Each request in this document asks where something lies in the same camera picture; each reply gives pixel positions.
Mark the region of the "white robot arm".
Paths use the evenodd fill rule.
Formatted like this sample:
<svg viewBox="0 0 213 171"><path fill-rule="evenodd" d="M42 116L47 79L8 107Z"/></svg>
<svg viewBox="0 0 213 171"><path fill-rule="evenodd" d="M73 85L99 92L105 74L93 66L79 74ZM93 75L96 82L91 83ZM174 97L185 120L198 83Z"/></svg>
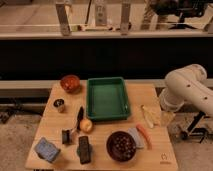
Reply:
<svg viewBox="0 0 213 171"><path fill-rule="evenodd" d="M165 111L177 112L186 101L213 117L213 90L203 84L207 79L205 68L191 64L170 71L165 76L165 88L159 102Z"/></svg>

